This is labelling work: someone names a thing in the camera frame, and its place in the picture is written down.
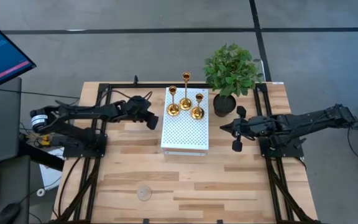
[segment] gray floor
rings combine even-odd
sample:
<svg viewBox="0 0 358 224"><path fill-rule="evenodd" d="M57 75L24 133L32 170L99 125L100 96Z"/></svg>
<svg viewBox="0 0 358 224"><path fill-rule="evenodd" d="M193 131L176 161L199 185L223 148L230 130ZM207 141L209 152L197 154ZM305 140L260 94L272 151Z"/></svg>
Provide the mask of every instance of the gray floor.
<svg viewBox="0 0 358 224"><path fill-rule="evenodd" d="M358 27L358 1L255 0L262 28ZM253 27L242 0L0 0L3 30ZM26 73L23 90L79 96L85 81L180 80L189 70L204 80L203 59L225 42L259 57L254 33L10 35L38 68ZM305 113L342 103L358 116L358 32L264 33L273 81L286 84L292 111ZM70 103L70 99L59 99ZM54 98L23 95L22 121ZM358 223L358 158L346 130L324 130L304 145L308 177L319 219ZM358 131L351 132L358 152ZM39 171L32 172L33 189ZM43 221L54 192L32 199Z"/></svg>

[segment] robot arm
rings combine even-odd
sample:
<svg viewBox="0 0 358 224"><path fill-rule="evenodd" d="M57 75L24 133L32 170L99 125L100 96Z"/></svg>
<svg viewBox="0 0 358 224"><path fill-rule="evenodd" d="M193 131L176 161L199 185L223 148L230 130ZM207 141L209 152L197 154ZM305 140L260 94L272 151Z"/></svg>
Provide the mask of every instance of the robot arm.
<svg viewBox="0 0 358 224"><path fill-rule="evenodd" d="M81 129L70 123L71 119L101 119L110 123L122 120L146 122L154 130L158 116L147 111L151 103L141 96L133 96L125 101L117 101L104 106L70 106L57 101L59 106L46 106L30 112L32 128L36 133L59 133L79 139L84 144L98 140L91 128Z"/></svg>
<svg viewBox="0 0 358 224"><path fill-rule="evenodd" d="M232 149L239 152L242 147L241 136L250 140L266 137L273 150L288 147L290 142L294 143L290 147L298 148L306 139L293 142L294 139L325 128L350 128L357 121L357 118L343 105L301 115L256 116L248 121L244 119L246 111L243 107L237 107L237 113L240 118L221 126L221 129L230 132L236 138Z"/></svg>

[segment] white perforated box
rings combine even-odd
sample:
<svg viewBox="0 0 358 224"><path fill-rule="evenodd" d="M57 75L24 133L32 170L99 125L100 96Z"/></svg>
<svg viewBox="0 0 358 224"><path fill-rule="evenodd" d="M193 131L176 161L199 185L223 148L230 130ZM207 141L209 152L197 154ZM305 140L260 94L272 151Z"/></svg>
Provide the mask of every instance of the white perforated box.
<svg viewBox="0 0 358 224"><path fill-rule="evenodd" d="M204 109L202 119L191 117L191 110L197 106L196 95L201 93L204 98L200 107ZM177 88L175 103L185 97L185 89ZM180 110L179 115L170 116L167 107L172 103L172 95L165 90L164 118L162 126L161 148L165 154L189 156L205 156L208 153L208 90L187 89L187 98L192 102L190 110Z"/></svg>

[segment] black plant pot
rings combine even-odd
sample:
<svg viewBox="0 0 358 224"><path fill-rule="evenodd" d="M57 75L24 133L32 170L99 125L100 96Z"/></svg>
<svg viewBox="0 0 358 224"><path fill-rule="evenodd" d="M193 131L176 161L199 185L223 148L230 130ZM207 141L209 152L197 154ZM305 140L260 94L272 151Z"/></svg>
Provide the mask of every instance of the black plant pot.
<svg viewBox="0 0 358 224"><path fill-rule="evenodd" d="M214 111L216 116L224 117L236 108L236 99L232 95L214 97Z"/></svg>

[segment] wooden tabletop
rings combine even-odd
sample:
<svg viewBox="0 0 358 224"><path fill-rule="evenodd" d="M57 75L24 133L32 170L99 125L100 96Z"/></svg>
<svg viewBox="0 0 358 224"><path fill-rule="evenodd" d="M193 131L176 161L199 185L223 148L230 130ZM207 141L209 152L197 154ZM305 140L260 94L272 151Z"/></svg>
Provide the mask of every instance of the wooden tabletop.
<svg viewBox="0 0 358 224"><path fill-rule="evenodd" d="M86 82L80 105L93 106L99 82ZM290 113L285 87L267 83L273 114ZM257 141L242 138L242 152L231 149L233 138L219 129L237 117L235 111L219 118L214 114L209 91L209 154L200 156L164 156L160 148L164 88L117 88L129 96L146 95L153 91L149 110L160 117L155 131L145 123L121 122L107 125L108 146L101 159L98 187L94 201L93 223L275 223L265 159ZM112 102L126 100L117 93ZM256 116L253 92L236 98L237 105L247 110L247 119ZM89 127L91 121L78 120L75 125ZM67 173L76 159L65 162L58 196ZM62 212L78 191L83 168L81 159L71 174L63 194ZM305 168L293 158L283 158L288 188L307 215L317 219ZM141 186L152 189L151 199L137 198ZM281 194L281 211L286 218ZM88 194L81 217L85 217ZM57 210L58 197L55 202Z"/></svg>

